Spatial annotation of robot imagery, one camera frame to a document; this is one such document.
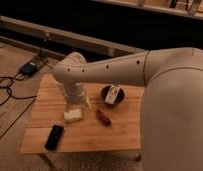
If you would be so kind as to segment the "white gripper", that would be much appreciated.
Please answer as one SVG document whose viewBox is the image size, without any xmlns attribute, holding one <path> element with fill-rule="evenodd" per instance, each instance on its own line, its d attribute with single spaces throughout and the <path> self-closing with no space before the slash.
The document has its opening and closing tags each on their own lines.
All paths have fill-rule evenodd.
<svg viewBox="0 0 203 171">
<path fill-rule="evenodd" d="M 86 103 L 86 106 L 91 108 L 91 102 L 86 96 L 86 90 L 83 83 L 65 84 L 63 88 L 64 96 L 68 104 L 78 105 Z M 70 106 L 66 106 L 65 112 L 68 113 L 69 111 Z"/>
</svg>

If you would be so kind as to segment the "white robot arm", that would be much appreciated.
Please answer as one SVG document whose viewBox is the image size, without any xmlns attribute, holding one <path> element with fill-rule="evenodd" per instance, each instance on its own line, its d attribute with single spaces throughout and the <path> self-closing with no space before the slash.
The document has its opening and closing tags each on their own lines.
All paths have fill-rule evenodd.
<svg viewBox="0 0 203 171">
<path fill-rule="evenodd" d="M 88 63 L 73 52 L 53 76 L 71 102 L 86 98 L 87 82 L 143 86 L 143 171 L 203 171 L 203 56 L 164 49 Z"/>
</svg>

